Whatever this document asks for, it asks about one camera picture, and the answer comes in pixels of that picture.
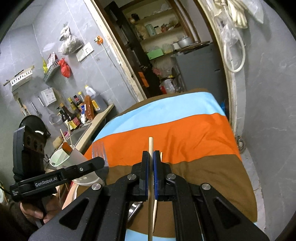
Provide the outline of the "person left hand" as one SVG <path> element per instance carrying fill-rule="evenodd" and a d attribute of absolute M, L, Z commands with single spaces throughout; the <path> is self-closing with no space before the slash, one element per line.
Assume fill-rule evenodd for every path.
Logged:
<path fill-rule="evenodd" d="M 43 211 L 41 211 L 39 208 L 28 203 L 23 204 L 21 202 L 20 209 L 23 215 L 29 221 L 42 219 L 44 223 L 47 223 L 48 221 L 50 221 L 56 214 L 58 214 L 62 210 L 58 198 L 54 195 L 52 195 L 49 201 L 46 203 L 46 207 L 45 207 L 46 215 L 44 215 Z"/>

